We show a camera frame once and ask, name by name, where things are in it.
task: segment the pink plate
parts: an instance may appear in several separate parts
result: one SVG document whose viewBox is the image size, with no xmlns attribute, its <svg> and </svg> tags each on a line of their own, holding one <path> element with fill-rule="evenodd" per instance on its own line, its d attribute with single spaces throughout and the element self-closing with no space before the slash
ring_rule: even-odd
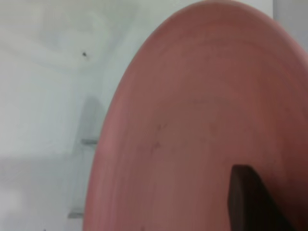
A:
<svg viewBox="0 0 308 231">
<path fill-rule="evenodd" d="M 106 117 L 84 231 L 229 231 L 229 177 L 249 164 L 301 230 L 308 214 L 306 54 L 234 1 L 166 20 Z"/>
</svg>

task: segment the pink ceramic dish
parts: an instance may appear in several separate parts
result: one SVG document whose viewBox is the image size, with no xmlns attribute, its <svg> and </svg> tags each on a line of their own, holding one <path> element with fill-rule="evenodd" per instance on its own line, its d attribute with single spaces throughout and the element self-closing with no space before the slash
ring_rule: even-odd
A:
<svg viewBox="0 0 308 231">
<path fill-rule="evenodd" d="M 84 231 L 228 231 L 233 164 L 259 173 L 301 230 L 308 68 L 270 18 L 233 1 L 166 20 L 129 65 L 94 159 Z"/>
</svg>

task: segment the dark spot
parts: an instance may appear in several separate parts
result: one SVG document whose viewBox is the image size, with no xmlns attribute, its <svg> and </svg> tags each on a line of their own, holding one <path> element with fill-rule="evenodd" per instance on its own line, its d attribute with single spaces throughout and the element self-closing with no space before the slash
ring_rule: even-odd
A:
<svg viewBox="0 0 308 231">
<path fill-rule="evenodd" d="M 161 129 L 165 129 L 167 126 L 168 126 L 167 123 L 165 123 L 165 124 L 163 124 L 163 125 L 159 124 L 159 125 L 157 126 L 157 130 L 160 131 Z"/>
<path fill-rule="evenodd" d="M 153 153 L 155 152 L 155 150 L 158 149 L 158 148 L 160 148 L 160 147 L 161 147 L 160 143 L 159 143 L 159 142 L 156 142 L 156 143 L 152 146 L 152 148 L 151 148 L 151 154 L 153 154 Z"/>
</svg>

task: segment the white wall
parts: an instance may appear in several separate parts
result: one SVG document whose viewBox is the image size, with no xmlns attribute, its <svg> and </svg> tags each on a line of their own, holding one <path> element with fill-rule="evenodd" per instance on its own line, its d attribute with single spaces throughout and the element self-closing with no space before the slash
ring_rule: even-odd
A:
<svg viewBox="0 0 308 231">
<path fill-rule="evenodd" d="M 80 139 L 150 33 L 196 1 L 0 0 L 0 231 L 81 229 L 66 219 L 93 157 Z"/>
</svg>

